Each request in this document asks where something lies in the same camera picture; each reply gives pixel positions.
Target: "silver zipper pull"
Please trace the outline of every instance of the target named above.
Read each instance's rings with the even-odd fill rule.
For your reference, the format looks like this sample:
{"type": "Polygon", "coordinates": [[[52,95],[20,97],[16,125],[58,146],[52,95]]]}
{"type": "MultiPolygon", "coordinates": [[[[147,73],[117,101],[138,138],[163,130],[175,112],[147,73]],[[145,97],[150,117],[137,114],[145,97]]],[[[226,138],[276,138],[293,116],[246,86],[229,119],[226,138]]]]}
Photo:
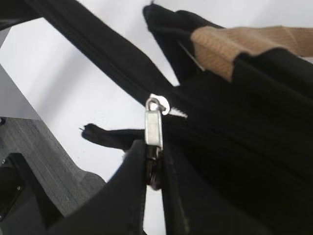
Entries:
{"type": "Polygon", "coordinates": [[[163,152],[162,115],[170,112],[166,98],[151,94],[146,102],[145,142],[147,144],[147,184],[154,190],[161,187],[159,171],[163,152]]]}

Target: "white table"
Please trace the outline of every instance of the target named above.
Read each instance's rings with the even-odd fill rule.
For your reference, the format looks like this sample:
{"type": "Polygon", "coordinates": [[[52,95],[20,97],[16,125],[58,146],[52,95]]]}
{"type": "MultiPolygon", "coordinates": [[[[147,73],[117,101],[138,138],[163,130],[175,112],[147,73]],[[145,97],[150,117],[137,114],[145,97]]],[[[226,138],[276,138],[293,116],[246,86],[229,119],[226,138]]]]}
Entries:
{"type": "MultiPolygon", "coordinates": [[[[144,22],[142,8],[149,0],[80,2],[178,84],[144,22]]],[[[311,0],[158,0],[156,4],[194,12],[225,27],[313,26],[311,0]]],[[[43,19],[11,29],[0,49],[0,63],[75,163],[108,181],[122,163],[122,151],[84,140],[79,128],[87,123],[107,130],[143,128],[143,107],[43,19]]],[[[149,190],[147,234],[165,234],[163,220],[160,192],[149,190]]]]}

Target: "beige webbing strap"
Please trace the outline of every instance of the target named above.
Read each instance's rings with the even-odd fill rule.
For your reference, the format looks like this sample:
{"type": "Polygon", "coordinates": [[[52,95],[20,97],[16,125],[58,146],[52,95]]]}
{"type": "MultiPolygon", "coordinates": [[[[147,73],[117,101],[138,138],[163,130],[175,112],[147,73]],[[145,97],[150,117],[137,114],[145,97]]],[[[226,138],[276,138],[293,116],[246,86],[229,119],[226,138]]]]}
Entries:
{"type": "Polygon", "coordinates": [[[313,56],[313,28],[266,27],[217,29],[210,26],[196,29],[191,40],[195,57],[207,70],[231,81],[234,59],[240,53],[257,56],[273,48],[313,56]]]}

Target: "black bag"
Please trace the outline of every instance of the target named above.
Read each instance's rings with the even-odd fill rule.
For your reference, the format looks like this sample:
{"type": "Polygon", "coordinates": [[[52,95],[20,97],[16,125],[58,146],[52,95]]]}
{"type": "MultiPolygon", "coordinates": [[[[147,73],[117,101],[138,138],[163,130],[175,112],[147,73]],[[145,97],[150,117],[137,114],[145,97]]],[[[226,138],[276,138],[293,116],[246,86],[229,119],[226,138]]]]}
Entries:
{"type": "Polygon", "coordinates": [[[173,87],[77,1],[24,2],[37,13],[25,7],[31,16],[21,13],[15,24],[45,17],[147,109],[146,134],[85,127],[84,138],[127,156],[94,198],[47,234],[141,234],[146,183],[161,187],[167,234],[313,232],[313,65],[297,57],[313,54],[312,29],[224,29],[147,6],[148,28],[180,82],[173,87]],[[178,115],[161,117],[169,107],[151,94],[178,115]]]}

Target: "gray floor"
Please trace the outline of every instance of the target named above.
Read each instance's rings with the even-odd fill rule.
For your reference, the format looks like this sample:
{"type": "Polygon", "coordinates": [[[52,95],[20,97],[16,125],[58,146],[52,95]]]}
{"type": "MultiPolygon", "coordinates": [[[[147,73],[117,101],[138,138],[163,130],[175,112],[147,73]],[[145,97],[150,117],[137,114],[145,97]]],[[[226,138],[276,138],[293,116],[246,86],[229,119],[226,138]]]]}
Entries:
{"type": "Polygon", "coordinates": [[[22,153],[47,195],[68,215],[104,185],[98,175],[79,169],[41,120],[8,118],[0,126],[0,160],[22,153]]]}

